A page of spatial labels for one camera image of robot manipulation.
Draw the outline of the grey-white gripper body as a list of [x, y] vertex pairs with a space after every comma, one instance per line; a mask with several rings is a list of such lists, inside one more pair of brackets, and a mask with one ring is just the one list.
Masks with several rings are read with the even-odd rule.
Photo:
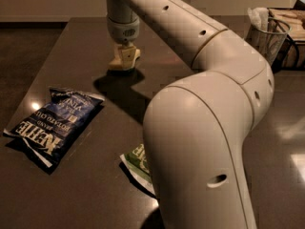
[[130, 23], [119, 23], [107, 17], [107, 27], [112, 40], [117, 44], [127, 45], [139, 35], [140, 21], [136, 18]]

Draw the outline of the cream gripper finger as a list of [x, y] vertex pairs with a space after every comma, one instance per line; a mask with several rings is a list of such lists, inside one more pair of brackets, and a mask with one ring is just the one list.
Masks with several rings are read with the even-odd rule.
[[129, 70], [134, 67], [136, 57], [136, 46], [122, 46], [121, 47], [121, 59], [122, 68], [124, 70]]
[[121, 44], [115, 44], [113, 46], [113, 60], [111, 62], [111, 66], [113, 68], [120, 68], [122, 65], [122, 59], [121, 59]]

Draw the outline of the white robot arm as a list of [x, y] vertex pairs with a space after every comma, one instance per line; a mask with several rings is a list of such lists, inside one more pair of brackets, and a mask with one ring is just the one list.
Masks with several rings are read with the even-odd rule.
[[266, 59], [226, 26], [181, 0], [108, 0], [134, 11], [194, 71], [151, 100], [143, 137], [166, 229], [256, 229], [245, 137], [268, 111]]

